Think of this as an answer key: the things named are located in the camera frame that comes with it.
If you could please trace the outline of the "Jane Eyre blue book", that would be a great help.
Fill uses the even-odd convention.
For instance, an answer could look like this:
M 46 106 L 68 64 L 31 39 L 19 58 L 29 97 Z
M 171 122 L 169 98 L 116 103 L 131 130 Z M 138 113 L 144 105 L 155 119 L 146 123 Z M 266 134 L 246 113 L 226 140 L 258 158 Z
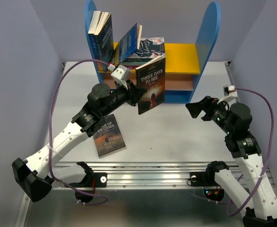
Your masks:
M 88 35 L 90 38 L 94 59 L 96 59 L 96 60 L 104 60 L 102 50 L 100 47 L 100 38 L 96 35 L 96 28 L 101 19 L 101 15 L 102 15 L 101 11 L 93 12 L 89 30 L 88 30 Z

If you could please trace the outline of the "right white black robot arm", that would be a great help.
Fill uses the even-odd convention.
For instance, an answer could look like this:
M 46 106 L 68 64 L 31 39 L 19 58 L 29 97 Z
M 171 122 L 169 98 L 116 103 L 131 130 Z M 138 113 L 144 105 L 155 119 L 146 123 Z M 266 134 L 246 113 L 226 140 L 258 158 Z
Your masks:
M 234 178 L 223 161 L 207 165 L 205 180 L 221 186 L 237 207 L 246 227 L 277 227 L 277 196 L 266 174 L 266 164 L 256 138 L 249 128 L 252 121 L 250 108 L 236 102 L 228 105 L 210 96 L 201 101 L 187 103 L 192 118 L 201 112 L 203 121 L 213 121 L 226 134 L 224 141 L 234 161 L 240 168 L 247 189 Z

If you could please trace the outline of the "Little Women floral book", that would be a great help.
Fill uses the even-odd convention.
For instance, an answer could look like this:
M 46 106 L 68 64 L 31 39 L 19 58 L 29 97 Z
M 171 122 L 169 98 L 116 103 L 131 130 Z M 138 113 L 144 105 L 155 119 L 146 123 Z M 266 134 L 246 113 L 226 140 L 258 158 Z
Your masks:
M 165 54 L 164 37 L 141 38 L 138 51 L 133 53 L 128 58 L 153 59 L 163 54 Z

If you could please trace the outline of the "A Tale of Two Cities book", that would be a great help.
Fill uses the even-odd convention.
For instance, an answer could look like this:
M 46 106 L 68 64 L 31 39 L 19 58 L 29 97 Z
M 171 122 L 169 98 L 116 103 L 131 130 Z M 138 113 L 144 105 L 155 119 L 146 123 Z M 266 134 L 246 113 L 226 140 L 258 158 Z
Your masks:
M 113 114 L 105 117 L 105 124 L 93 135 L 99 158 L 126 149 L 122 133 Z

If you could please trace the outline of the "Nineteen Eighty-Four dark book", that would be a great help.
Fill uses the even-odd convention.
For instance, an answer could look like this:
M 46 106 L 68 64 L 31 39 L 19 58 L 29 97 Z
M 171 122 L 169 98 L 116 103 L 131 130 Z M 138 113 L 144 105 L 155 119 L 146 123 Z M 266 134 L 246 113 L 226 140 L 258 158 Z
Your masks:
M 95 59 L 110 63 L 114 50 L 112 15 L 110 12 L 100 12 L 99 21 L 94 31 Z

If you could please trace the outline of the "Three Days to See book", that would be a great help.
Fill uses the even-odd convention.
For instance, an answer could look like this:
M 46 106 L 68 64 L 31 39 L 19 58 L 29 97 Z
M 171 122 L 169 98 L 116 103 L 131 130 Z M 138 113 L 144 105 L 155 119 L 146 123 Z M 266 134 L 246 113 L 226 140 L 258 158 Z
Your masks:
M 143 114 L 165 101 L 166 55 L 157 56 L 137 67 L 136 85 L 146 92 L 138 102 L 138 114 Z

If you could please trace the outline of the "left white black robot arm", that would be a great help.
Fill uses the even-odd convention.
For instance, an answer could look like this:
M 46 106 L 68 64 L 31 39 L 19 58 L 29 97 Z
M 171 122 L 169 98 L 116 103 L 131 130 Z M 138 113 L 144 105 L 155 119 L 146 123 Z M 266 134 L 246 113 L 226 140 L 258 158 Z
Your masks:
M 106 186 L 106 174 L 96 174 L 85 162 L 53 171 L 56 165 L 73 148 L 92 137 L 105 124 L 105 116 L 122 104 L 136 106 L 146 93 L 145 88 L 137 87 L 127 80 L 111 91 L 109 85 L 96 84 L 88 94 L 88 101 L 72 118 L 67 126 L 42 149 L 27 157 L 17 158 L 12 163 L 14 178 L 32 202 L 43 199 L 53 188 L 64 185 L 81 195 L 80 203 L 90 202 L 97 195 L 84 192 L 79 187 Z

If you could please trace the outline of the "Animal Farm blue book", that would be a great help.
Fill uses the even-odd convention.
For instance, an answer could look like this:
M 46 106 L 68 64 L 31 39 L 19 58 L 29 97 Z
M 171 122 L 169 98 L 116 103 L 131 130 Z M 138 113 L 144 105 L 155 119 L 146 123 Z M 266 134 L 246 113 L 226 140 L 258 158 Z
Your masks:
M 142 35 L 142 25 L 137 23 L 121 38 L 118 42 L 114 53 L 114 65 L 117 66 L 135 53 L 140 46 Z

